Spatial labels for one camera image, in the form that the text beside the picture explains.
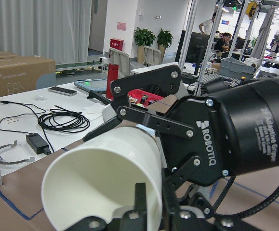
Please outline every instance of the gray curtain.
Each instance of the gray curtain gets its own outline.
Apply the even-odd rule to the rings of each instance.
[[[271,7],[268,13],[266,14],[263,24],[259,29],[259,35],[256,44],[253,48],[253,51],[251,53],[251,57],[259,59],[260,64],[262,63],[264,57],[266,43],[270,33],[270,27],[271,27],[273,15],[274,15],[274,7]]]
[[[0,0],[0,51],[86,62],[90,0]]]

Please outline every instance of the pink sign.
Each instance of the pink sign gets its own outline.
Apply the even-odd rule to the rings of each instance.
[[[117,24],[117,29],[125,31],[126,30],[126,23],[118,23]]]

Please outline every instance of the ceiling light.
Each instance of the ceiling light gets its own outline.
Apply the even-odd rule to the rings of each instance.
[[[225,11],[226,13],[229,12],[229,10],[225,9],[224,7],[222,7],[222,10]]]

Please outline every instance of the red thermos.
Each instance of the red thermos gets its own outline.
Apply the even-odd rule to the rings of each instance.
[[[115,79],[118,79],[118,69],[119,69],[119,65],[117,64],[109,64],[108,66],[107,87],[106,87],[106,98],[108,99],[112,97],[112,93],[110,91],[110,83]]]

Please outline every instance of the bolt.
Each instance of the bolt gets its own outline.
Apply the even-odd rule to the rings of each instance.
[[[188,137],[192,137],[192,136],[194,136],[194,132],[191,131],[191,130],[188,130],[188,131],[186,132],[186,135],[187,135]]]
[[[172,77],[173,77],[173,78],[177,78],[177,77],[178,77],[178,72],[173,71],[173,72],[172,72]]]
[[[195,159],[195,160],[193,161],[193,164],[194,164],[195,166],[200,165],[200,160],[199,160],[199,159]]]
[[[97,228],[100,226],[100,223],[97,220],[91,221],[89,223],[89,228]]]
[[[205,210],[203,211],[205,214],[209,214],[210,213],[210,209],[209,208],[205,208]]]
[[[222,171],[222,174],[225,177],[225,176],[228,176],[229,172],[228,172],[228,170],[225,169],[225,170]]]
[[[120,115],[125,116],[126,115],[126,110],[125,109],[121,109],[120,110]]]
[[[212,99],[207,99],[207,100],[206,100],[206,105],[207,105],[208,107],[212,107],[212,106],[213,106],[213,100],[212,100]]]
[[[138,215],[137,212],[131,212],[131,213],[129,214],[129,218],[130,218],[130,219],[137,219],[137,218],[139,218],[139,215]]]
[[[221,224],[225,227],[228,227],[228,228],[234,226],[234,222],[229,218],[223,218],[221,220]]]
[[[189,219],[189,218],[191,218],[191,214],[188,211],[184,210],[184,211],[180,212],[180,217],[184,218],[184,219]]]
[[[119,93],[121,91],[121,88],[120,87],[115,87],[114,91],[115,91],[115,93]]]

